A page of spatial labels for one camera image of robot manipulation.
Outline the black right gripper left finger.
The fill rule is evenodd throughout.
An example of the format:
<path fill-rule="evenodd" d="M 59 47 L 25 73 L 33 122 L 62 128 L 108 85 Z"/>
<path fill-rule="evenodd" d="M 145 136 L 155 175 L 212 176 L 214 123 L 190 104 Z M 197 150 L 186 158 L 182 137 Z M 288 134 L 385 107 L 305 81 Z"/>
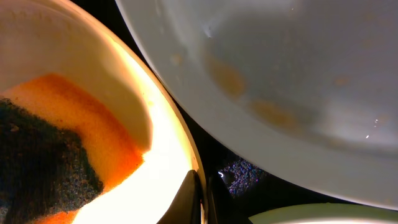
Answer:
<path fill-rule="evenodd" d="M 202 189 L 195 170 L 187 172 L 169 209 L 158 224 L 200 224 Z"/>

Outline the orange green sponge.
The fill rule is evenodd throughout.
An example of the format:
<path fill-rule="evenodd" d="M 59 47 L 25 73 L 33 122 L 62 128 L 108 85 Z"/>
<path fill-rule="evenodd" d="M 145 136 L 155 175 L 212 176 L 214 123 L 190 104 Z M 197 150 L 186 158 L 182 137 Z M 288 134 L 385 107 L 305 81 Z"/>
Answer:
<path fill-rule="evenodd" d="M 1 93 L 2 223 L 70 223 L 142 162 L 113 114 L 58 75 Z"/>

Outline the yellow plate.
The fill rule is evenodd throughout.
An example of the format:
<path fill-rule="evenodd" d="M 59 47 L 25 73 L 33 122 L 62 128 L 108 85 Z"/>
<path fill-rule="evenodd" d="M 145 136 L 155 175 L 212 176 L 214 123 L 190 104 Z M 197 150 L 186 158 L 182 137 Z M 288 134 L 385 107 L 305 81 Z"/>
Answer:
<path fill-rule="evenodd" d="M 1 2 L 1 93 L 58 75 L 102 103 L 142 153 L 123 182 L 70 223 L 157 223 L 201 162 L 166 90 L 117 36 L 71 1 Z"/>

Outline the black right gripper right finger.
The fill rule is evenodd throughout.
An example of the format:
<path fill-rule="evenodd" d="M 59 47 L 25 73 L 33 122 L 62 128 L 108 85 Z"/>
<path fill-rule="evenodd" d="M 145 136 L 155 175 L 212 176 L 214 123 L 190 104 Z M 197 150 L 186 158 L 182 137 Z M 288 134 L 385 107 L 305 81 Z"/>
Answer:
<path fill-rule="evenodd" d="M 252 224 L 236 208 L 219 174 L 212 175 L 208 180 L 208 224 Z"/>

